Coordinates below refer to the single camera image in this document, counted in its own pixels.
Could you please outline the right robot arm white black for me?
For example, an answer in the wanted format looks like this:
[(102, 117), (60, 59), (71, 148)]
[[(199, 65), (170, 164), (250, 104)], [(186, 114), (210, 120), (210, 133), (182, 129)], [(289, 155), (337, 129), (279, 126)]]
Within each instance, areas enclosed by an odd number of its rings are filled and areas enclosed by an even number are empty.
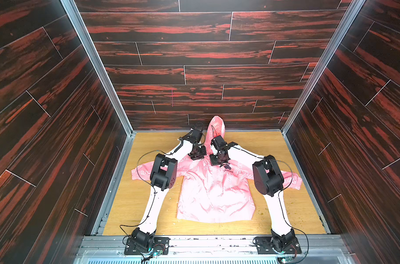
[(279, 254), (300, 253), (301, 248), (284, 203), (284, 177), (275, 157), (259, 156), (234, 142), (225, 142), (220, 135), (212, 139), (211, 148), (210, 161), (213, 166), (222, 166), (233, 160), (252, 168), (254, 185), (268, 206), (273, 250)]

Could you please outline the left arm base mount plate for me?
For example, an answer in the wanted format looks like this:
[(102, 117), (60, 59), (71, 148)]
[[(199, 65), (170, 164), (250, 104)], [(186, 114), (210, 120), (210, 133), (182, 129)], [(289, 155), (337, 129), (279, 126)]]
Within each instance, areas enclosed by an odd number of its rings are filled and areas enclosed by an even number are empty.
[(146, 243), (136, 242), (135, 239), (129, 237), (126, 242), (124, 255), (143, 255), (143, 256), (160, 256), (169, 253), (170, 238), (164, 236), (155, 236), (149, 238)]

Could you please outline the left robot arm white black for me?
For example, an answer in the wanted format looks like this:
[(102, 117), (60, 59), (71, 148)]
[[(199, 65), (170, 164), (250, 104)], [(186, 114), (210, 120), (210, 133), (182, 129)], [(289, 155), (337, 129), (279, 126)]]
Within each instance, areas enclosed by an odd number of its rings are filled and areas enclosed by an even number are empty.
[(164, 199), (174, 186), (177, 178), (177, 166), (184, 157), (192, 161), (202, 159), (206, 148), (201, 142), (203, 123), (195, 124), (190, 131), (179, 138), (179, 144), (166, 153), (156, 150), (152, 169), (150, 171), (150, 196), (140, 224), (128, 238), (129, 246), (134, 246), (142, 255), (149, 254), (154, 248), (154, 236), (157, 231), (157, 221)]

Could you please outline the pink hooded jacket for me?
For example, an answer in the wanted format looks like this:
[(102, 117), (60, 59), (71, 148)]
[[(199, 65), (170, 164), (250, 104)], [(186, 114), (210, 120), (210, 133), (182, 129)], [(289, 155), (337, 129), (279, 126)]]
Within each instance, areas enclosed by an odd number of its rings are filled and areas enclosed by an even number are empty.
[[(212, 132), (217, 136), (225, 135), (224, 121), (215, 116), (209, 123), (206, 143), (210, 144)], [(273, 171), (276, 172), (278, 161), (275, 158), (263, 159), (240, 146), (229, 149), (231, 158), (228, 165), (212, 166), (210, 158), (192, 161), (185, 154), (177, 165), (177, 177), (184, 176), (180, 199), (177, 207), (177, 218), (202, 223), (226, 223), (234, 221), (249, 221), (255, 212), (255, 204), (249, 189), (248, 179), (253, 179), (253, 164), (265, 161), (276, 162)], [(138, 165), (132, 170), (133, 180), (147, 180), (153, 172), (154, 162)], [(302, 179), (296, 174), (281, 171), (282, 189), (273, 194), (263, 191), (271, 222), (288, 223), (288, 215), (283, 197), (283, 189), (300, 190)], [(139, 227), (157, 225), (159, 213), (169, 188), (161, 190), (159, 187), (150, 187), (148, 206)]]

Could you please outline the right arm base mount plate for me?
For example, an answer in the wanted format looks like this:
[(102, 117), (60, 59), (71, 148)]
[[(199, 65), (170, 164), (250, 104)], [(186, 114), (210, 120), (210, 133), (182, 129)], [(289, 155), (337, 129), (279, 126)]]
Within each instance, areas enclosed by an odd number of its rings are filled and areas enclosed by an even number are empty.
[(276, 237), (255, 237), (253, 239), (253, 244), (255, 245), (259, 255), (269, 255), (269, 254), (291, 254), (298, 255), (302, 253), (302, 249), (297, 238), (282, 238)]

